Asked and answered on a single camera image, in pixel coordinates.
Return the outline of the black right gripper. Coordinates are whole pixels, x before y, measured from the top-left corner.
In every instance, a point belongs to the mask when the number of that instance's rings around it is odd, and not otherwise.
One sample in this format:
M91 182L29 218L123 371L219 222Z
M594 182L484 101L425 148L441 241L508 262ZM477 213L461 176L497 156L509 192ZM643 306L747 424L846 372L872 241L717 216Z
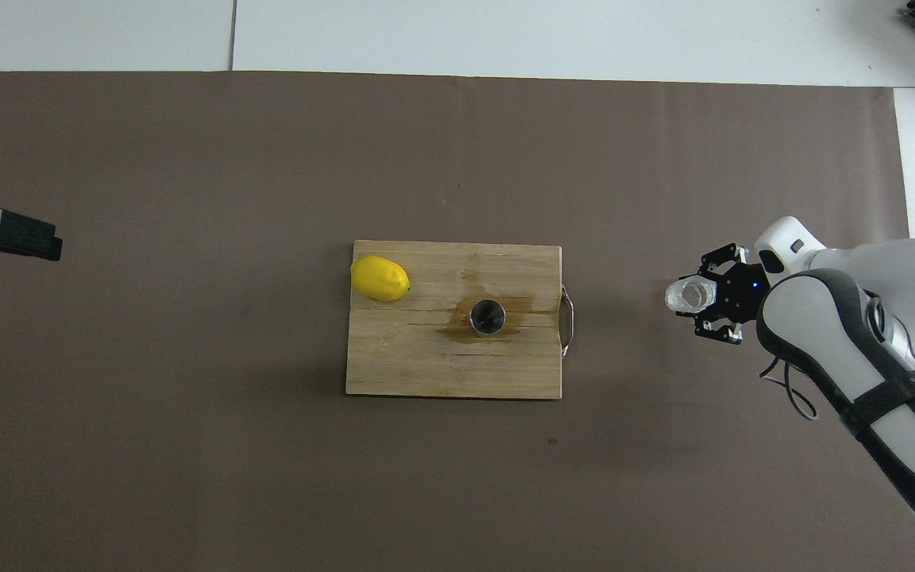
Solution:
M742 323L758 315L769 283L762 264L748 264L749 249L730 243L708 251L701 257L700 276L716 278L715 315L693 317L697 337L739 345L744 340Z

